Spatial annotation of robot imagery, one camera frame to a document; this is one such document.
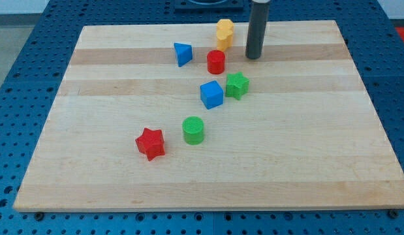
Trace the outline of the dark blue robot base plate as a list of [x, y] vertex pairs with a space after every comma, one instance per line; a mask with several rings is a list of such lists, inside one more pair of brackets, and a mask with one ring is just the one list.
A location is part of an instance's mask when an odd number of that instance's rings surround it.
[[243, 10], [244, 0], [173, 0], [174, 10]]

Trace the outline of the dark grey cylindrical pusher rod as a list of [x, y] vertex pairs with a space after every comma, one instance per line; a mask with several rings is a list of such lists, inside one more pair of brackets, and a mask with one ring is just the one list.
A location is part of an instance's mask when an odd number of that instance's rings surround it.
[[245, 56], [248, 59], [261, 57], [270, 2], [270, 0], [252, 1], [245, 48]]

